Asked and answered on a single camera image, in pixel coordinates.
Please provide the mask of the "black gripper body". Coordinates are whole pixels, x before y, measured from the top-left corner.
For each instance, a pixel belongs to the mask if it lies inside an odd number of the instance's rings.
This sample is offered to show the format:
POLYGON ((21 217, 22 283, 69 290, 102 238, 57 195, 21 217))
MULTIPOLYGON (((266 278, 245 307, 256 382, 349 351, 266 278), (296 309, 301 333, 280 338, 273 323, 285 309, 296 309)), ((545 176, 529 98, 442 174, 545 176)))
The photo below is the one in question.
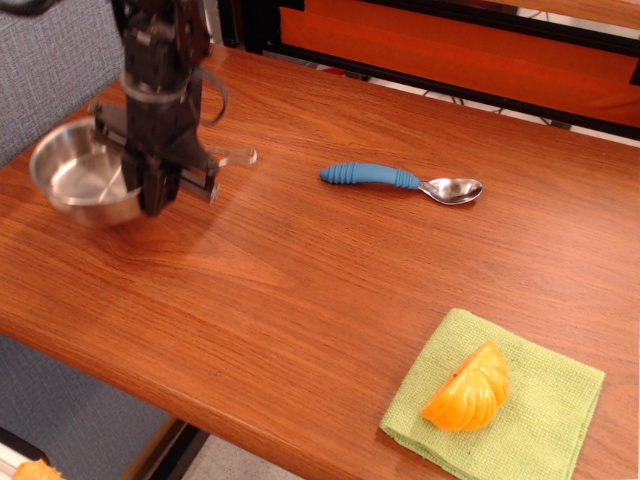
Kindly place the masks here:
POLYGON ((143 103, 131 97, 126 105, 95 103, 94 137, 121 155, 139 152, 147 162, 144 193, 147 205, 147 171, 180 167, 180 188, 189 188, 211 202, 216 194, 219 167, 197 137, 202 96, 185 94, 164 104, 143 103))

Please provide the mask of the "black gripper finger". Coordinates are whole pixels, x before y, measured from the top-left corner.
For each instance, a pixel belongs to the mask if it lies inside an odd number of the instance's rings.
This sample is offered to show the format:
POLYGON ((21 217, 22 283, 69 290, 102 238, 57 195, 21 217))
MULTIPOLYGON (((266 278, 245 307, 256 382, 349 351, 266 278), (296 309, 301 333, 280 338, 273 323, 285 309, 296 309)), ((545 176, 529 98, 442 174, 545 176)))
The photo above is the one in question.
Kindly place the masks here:
POLYGON ((127 191, 137 193, 140 209, 147 213, 144 193, 144 174, 147 167, 145 157, 139 152, 123 152, 121 165, 127 191))
POLYGON ((180 167, 161 167, 147 171, 147 214, 158 216, 178 194, 180 167))

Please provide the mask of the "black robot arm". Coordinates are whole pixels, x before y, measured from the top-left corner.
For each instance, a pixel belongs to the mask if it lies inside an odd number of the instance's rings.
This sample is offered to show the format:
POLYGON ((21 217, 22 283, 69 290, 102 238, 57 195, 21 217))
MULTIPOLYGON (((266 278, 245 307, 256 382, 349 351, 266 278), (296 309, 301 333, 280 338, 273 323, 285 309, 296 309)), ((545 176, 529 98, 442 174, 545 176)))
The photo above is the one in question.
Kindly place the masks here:
POLYGON ((220 167, 200 143, 204 82, 226 100, 221 81, 203 70, 211 36, 201 1, 115 1, 124 47, 120 83, 126 104, 96 104, 95 138, 119 153, 125 183, 141 210, 157 216, 181 188, 213 201, 220 167))

